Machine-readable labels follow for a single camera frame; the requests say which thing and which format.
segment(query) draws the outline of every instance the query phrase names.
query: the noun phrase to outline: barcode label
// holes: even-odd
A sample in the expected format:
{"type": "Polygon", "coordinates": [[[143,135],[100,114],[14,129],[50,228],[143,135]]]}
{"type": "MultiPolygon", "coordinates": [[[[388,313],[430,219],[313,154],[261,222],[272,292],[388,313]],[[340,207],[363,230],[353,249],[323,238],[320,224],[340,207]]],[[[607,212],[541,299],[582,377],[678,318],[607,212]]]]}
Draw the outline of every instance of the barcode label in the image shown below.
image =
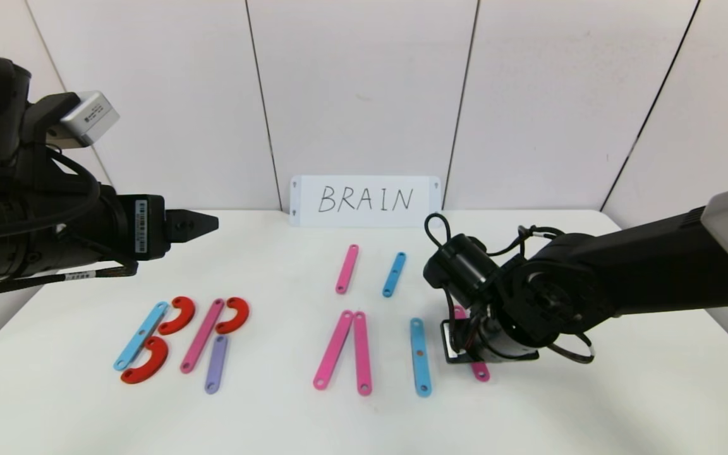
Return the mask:
{"type": "Polygon", "coordinates": [[[148,252],[148,201],[140,200],[134,204],[133,211],[133,251],[148,252]]]}

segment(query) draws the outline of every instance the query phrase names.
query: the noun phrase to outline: red c-shaped piece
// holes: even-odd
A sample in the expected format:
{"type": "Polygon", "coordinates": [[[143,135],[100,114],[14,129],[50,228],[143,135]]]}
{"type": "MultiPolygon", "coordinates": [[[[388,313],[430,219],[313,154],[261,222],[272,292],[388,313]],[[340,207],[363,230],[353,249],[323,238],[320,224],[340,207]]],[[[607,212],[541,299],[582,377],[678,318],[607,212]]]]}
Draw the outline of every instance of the red c-shaped piece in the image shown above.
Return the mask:
{"type": "Polygon", "coordinates": [[[236,331],[249,318],[249,305],[246,300],[240,297],[232,297],[230,300],[226,300],[226,307],[236,309],[238,314],[235,314],[231,320],[217,323],[215,331],[222,335],[236,331]]]}
{"type": "Polygon", "coordinates": [[[179,308],[181,313],[179,313],[176,319],[168,320],[168,322],[163,322],[159,325],[160,335],[170,335],[180,331],[180,329],[184,329],[193,320],[194,314],[196,314],[196,305],[193,303],[193,300],[187,297],[179,296],[174,298],[173,308],[179,308]]]}
{"type": "Polygon", "coordinates": [[[150,359],[138,368],[128,368],[119,377],[125,384],[139,384],[159,371],[167,359],[167,343],[159,337],[148,337],[145,349],[150,351],[150,359]]]}

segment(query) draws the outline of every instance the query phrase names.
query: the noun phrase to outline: panel seam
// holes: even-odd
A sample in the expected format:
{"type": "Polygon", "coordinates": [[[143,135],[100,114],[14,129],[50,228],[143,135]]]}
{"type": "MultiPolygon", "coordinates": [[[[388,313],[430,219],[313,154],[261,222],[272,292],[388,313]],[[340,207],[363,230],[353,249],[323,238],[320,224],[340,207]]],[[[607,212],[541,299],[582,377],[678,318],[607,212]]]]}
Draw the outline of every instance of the panel seam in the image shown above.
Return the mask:
{"type": "Polygon", "coordinates": [[[269,139],[269,153],[271,154],[271,167],[274,170],[274,184],[277,187],[277,201],[280,201],[282,211],[282,194],[280,193],[280,179],[277,178],[277,162],[274,159],[274,147],[271,144],[271,128],[269,128],[269,113],[265,108],[265,97],[263,97],[263,80],[260,78],[260,64],[257,63],[257,47],[255,46],[255,34],[252,32],[252,13],[249,12],[249,0],[246,3],[246,20],[249,22],[249,37],[252,38],[252,54],[255,57],[255,70],[257,70],[257,86],[260,87],[260,103],[263,105],[263,119],[265,120],[265,133],[269,139]]]}
{"type": "Polygon", "coordinates": [[[606,194],[606,198],[603,200],[603,204],[600,205],[600,211],[605,210],[606,204],[609,203],[609,199],[614,192],[614,188],[619,181],[619,177],[622,176],[622,172],[623,170],[625,170],[625,166],[628,164],[628,161],[633,154],[633,149],[636,148],[636,142],[639,142],[639,137],[642,136],[642,131],[645,130],[645,125],[650,119],[653,108],[656,107],[659,96],[662,95],[662,89],[664,89],[665,83],[667,83],[667,78],[670,77],[670,72],[673,70],[673,64],[676,63],[676,59],[679,57],[679,52],[681,52],[681,48],[682,46],[684,46],[684,40],[685,38],[687,38],[688,32],[690,32],[690,26],[693,25],[693,20],[694,18],[696,18],[696,12],[698,11],[698,7],[700,4],[701,0],[696,0],[696,8],[693,8],[693,14],[690,15],[690,21],[687,22],[687,28],[684,29],[684,35],[682,35],[681,40],[679,41],[679,46],[676,48],[676,53],[673,54],[673,60],[670,61],[670,66],[667,67],[667,72],[665,73],[665,77],[662,79],[662,84],[659,85],[659,90],[658,92],[656,92],[656,97],[653,98],[653,103],[650,104],[650,109],[648,109],[648,113],[647,115],[645,115],[645,120],[642,121],[642,125],[639,127],[639,132],[636,133],[636,138],[633,140],[633,144],[631,144],[631,149],[628,150],[627,156],[625,156],[625,161],[623,161],[622,166],[619,167],[619,172],[617,173],[616,178],[614,178],[614,183],[612,183],[612,187],[610,187],[609,193],[606,194]]]}
{"type": "Polygon", "coordinates": [[[479,18],[479,6],[482,0],[476,0],[476,11],[473,15],[473,28],[471,28],[471,42],[468,44],[468,59],[465,61],[465,74],[463,75],[463,88],[459,93],[459,107],[457,108],[457,121],[454,124],[454,140],[451,142],[451,156],[448,158],[448,173],[446,174],[446,186],[442,193],[441,208],[445,208],[448,198],[448,184],[451,182],[451,167],[454,165],[454,149],[457,146],[457,133],[459,133],[459,119],[463,113],[463,101],[465,99],[465,86],[468,83],[468,69],[471,67],[471,53],[473,52],[473,40],[476,37],[476,21],[479,18]]]}
{"type": "MultiPolygon", "coordinates": [[[[30,8],[30,3],[28,0],[24,0],[24,6],[27,7],[27,11],[30,13],[30,20],[32,20],[32,26],[35,27],[35,31],[38,33],[38,38],[41,40],[41,45],[44,46],[44,52],[47,54],[47,58],[49,58],[49,64],[52,65],[52,70],[55,71],[55,76],[58,78],[58,81],[61,83],[61,89],[64,90],[64,92],[68,92],[66,89],[66,84],[63,82],[63,78],[61,78],[61,73],[58,71],[58,66],[55,64],[55,59],[52,58],[52,53],[49,52],[49,47],[47,46],[47,41],[44,40],[44,34],[41,33],[41,29],[38,27],[38,21],[35,20],[35,14],[32,14],[32,8],[30,8]]],[[[98,155],[97,150],[95,149],[95,145],[92,144],[89,146],[90,149],[92,149],[92,153],[95,154],[95,159],[97,159],[97,163],[100,165],[100,169],[103,169],[103,173],[105,174],[106,178],[109,179],[109,183],[112,185],[112,187],[115,187],[114,182],[112,181],[111,176],[109,175],[109,171],[106,170],[106,167],[103,165],[102,159],[100,159],[100,155],[98,155]]]]}

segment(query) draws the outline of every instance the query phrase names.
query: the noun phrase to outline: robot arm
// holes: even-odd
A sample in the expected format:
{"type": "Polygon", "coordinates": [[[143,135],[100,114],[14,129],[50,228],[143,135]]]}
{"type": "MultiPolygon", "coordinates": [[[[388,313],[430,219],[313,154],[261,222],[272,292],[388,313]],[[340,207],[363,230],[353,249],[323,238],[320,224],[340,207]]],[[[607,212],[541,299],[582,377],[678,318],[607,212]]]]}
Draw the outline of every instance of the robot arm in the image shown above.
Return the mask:
{"type": "Polygon", "coordinates": [[[558,336],[576,334],[590,346],[583,333],[609,317],[728,306],[728,192],[707,207],[605,236],[520,228],[511,246],[523,248],[532,235],[552,241],[501,267],[463,234],[428,260],[427,282],[450,306],[453,296],[470,309],[468,320],[442,323],[450,363],[534,360],[545,347],[587,363],[554,345],[558,336]]]}
{"type": "Polygon", "coordinates": [[[0,58],[0,292],[86,277],[132,276],[217,229],[217,218],[165,210],[153,194],[118,195],[61,148],[93,144],[119,115],[99,92],[27,101],[31,75],[0,58]],[[64,173],[63,164],[74,174],[64,173]],[[112,267],[33,277],[100,261],[112,267]]]}

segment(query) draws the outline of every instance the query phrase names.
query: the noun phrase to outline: pink bar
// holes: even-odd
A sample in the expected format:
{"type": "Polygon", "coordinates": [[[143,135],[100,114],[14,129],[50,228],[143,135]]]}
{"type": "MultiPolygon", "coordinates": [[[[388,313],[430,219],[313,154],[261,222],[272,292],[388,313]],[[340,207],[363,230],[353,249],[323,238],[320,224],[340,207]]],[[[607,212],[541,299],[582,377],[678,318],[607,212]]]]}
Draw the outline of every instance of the pink bar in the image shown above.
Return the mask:
{"type": "MultiPolygon", "coordinates": [[[[468,319],[468,315],[465,314],[465,308],[462,308],[459,305],[454,305],[454,317],[457,319],[468,319]]],[[[490,372],[488,371],[488,365],[485,365],[485,362],[471,363],[471,369],[473,370],[473,375],[476,377],[476,380],[481,380],[482,382],[488,382],[488,380],[490,380],[490,372]]]]}
{"type": "Polygon", "coordinates": [[[353,312],[343,311],[339,317],[339,323],[336,324],[336,329],[333,331],[333,336],[330,337],[330,344],[327,345],[327,349],[324,351],[322,362],[318,365],[319,368],[314,376],[314,387],[318,391],[324,391],[327,388],[327,383],[330,382],[330,377],[333,375],[333,368],[336,367],[336,360],[339,359],[341,348],[344,346],[344,340],[347,340],[347,333],[350,331],[350,324],[352,323],[353,312]]]}
{"type": "Polygon", "coordinates": [[[344,258],[344,264],[341,266],[339,281],[336,282],[336,293],[344,294],[350,285],[350,277],[353,276],[353,266],[356,265],[356,257],[358,257],[358,245],[350,245],[347,248],[347,256],[344,258]]]}
{"type": "Polygon", "coordinates": [[[204,316],[204,322],[199,327],[196,337],[193,339],[193,344],[190,345],[190,349],[187,349],[185,359],[181,362],[180,370],[184,374],[193,371],[196,368],[196,362],[198,358],[202,356],[204,345],[207,343],[207,339],[210,337],[210,332],[215,326],[217,317],[221,314],[223,309],[223,299],[216,299],[210,306],[210,311],[204,316]]]}
{"type": "Polygon", "coordinates": [[[365,397],[372,393],[370,377],[370,343],[367,342],[367,316],[358,311],[353,317],[353,339],[356,343],[356,378],[358,394],[365,397]]]}

